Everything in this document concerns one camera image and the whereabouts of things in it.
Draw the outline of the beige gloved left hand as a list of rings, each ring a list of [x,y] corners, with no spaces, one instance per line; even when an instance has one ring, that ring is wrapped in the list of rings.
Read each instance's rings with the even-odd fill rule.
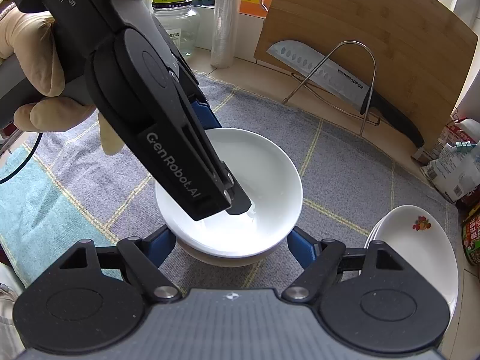
[[[21,12],[13,0],[1,0],[1,61],[15,55],[26,78],[42,95],[41,102],[16,109],[13,124],[25,132],[66,132],[84,122],[96,107],[63,97],[65,80],[48,12]]]

